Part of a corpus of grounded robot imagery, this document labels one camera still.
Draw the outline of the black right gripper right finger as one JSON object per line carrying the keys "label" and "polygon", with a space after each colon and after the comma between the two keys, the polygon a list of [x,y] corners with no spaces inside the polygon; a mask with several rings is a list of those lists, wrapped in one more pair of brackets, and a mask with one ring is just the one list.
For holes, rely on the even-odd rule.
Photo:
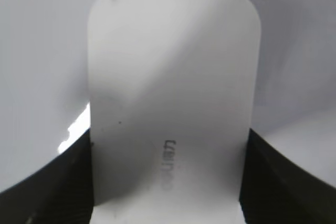
{"label": "black right gripper right finger", "polygon": [[335,188],[249,131],[239,203],[246,223],[335,223]]}

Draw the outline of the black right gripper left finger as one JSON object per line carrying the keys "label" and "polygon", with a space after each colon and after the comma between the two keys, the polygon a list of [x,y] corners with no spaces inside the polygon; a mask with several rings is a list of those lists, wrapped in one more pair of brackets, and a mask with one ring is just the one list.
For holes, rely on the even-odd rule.
{"label": "black right gripper left finger", "polygon": [[94,207],[90,132],[1,193],[1,223],[89,223]]}

